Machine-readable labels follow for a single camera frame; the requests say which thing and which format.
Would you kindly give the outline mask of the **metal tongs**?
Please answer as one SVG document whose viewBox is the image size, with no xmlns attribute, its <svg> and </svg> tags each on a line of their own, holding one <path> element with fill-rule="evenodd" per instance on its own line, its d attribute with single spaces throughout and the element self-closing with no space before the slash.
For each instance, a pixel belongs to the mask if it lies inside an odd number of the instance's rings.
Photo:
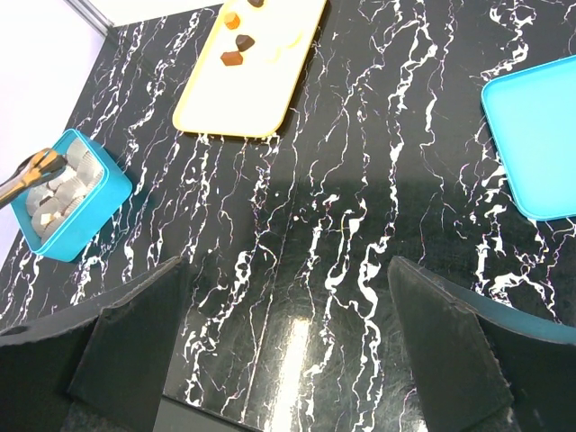
<svg viewBox="0 0 576 432">
<path fill-rule="evenodd" d="M 0 208 L 3 209 L 29 189 L 55 179 L 67 165 L 66 158 L 53 148 L 43 148 L 32 154 L 1 184 Z"/>
</svg>

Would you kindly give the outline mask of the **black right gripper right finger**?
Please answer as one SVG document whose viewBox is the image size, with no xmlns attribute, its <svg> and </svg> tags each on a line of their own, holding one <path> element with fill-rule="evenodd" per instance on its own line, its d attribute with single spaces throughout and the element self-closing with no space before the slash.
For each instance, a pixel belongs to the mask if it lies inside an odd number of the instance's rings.
<svg viewBox="0 0 576 432">
<path fill-rule="evenodd" d="M 493 301 L 402 256 L 388 266 L 430 431 L 573 431 L 575 329 Z"/>
</svg>

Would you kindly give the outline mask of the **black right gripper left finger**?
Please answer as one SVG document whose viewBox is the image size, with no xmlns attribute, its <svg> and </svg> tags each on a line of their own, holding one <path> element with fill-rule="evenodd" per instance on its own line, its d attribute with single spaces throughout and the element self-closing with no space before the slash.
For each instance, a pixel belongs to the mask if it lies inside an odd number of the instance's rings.
<svg viewBox="0 0 576 432">
<path fill-rule="evenodd" d="M 71 406 L 153 429 L 188 296 L 172 257 L 93 299 L 1 333 L 1 429 L 59 431 Z"/>
</svg>

